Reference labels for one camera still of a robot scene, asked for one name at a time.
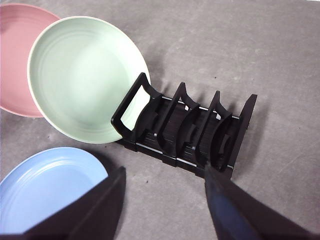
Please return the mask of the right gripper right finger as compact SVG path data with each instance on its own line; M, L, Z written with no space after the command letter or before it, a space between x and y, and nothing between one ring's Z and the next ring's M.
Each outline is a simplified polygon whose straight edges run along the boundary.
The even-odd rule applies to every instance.
M220 240L314 240L312 233L242 190L207 164L205 193Z

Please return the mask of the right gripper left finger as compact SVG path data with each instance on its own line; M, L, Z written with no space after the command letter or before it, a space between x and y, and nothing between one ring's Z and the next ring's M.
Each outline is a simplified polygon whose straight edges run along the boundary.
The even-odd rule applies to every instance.
M24 240L112 240L126 188L122 166L80 199L23 234Z

